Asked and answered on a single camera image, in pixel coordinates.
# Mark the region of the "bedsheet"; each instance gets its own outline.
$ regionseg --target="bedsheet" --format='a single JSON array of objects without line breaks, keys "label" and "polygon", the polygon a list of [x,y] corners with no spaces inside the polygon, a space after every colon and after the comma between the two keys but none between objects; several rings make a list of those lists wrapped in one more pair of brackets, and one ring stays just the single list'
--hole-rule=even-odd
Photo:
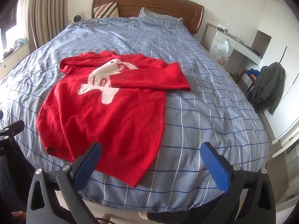
[{"label": "bedsheet", "polygon": [[16,139],[35,168],[57,170],[66,161],[48,155],[36,129],[36,116],[51,88],[64,74],[61,59],[115,50],[179,62],[192,91],[167,91],[165,133],[152,166],[136,188],[94,171],[82,197],[103,206],[134,211],[181,211],[219,195],[200,158],[209,141],[231,164],[258,171],[265,165],[267,136],[257,114],[227,72],[211,59],[175,20],[91,19],[69,25],[13,68],[0,82],[0,125],[22,119]]}]

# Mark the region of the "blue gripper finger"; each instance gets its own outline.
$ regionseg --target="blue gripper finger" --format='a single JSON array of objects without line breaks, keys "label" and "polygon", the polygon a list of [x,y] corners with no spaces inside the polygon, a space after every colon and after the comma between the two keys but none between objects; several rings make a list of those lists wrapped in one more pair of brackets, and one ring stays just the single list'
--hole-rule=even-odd
[{"label": "blue gripper finger", "polygon": [[75,191],[78,192],[85,188],[90,176],[92,175],[102,156],[102,153],[102,145],[98,142],[95,142],[72,164],[72,166],[75,167],[71,171],[73,174],[73,186]]},{"label": "blue gripper finger", "polygon": [[231,164],[225,157],[219,155],[209,142],[205,142],[201,145],[200,156],[218,189],[226,193],[233,178]]}]

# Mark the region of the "clothes pile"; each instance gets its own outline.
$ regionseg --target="clothes pile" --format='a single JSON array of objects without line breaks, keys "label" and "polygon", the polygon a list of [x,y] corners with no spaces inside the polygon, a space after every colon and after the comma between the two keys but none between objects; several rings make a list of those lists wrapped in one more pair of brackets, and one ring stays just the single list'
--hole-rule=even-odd
[{"label": "clothes pile", "polygon": [[10,54],[14,52],[15,49],[21,47],[21,45],[25,44],[27,41],[28,37],[15,40],[13,48],[4,50],[2,60],[6,59]]},{"label": "clothes pile", "polygon": [[250,70],[247,70],[245,73],[247,75],[253,74],[253,75],[255,75],[257,77],[259,75],[260,71],[254,70],[253,68],[251,68]]}]

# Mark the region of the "dark green jacket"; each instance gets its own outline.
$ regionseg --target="dark green jacket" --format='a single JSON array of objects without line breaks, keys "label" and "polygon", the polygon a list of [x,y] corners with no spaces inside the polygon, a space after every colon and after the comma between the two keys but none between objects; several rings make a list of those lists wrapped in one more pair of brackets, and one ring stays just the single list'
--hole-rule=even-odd
[{"label": "dark green jacket", "polygon": [[286,71],[278,62],[263,66],[252,89],[251,104],[273,114],[284,90]]}]

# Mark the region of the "striped pillow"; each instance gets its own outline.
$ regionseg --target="striped pillow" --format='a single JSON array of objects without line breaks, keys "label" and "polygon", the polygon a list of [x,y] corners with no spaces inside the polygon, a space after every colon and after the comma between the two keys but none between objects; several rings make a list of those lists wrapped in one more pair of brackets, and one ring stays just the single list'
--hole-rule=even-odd
[{"label": "striped pillow", "polygon": [[111,2],[94,8],[95,18],[119,17],[117,2]]}]

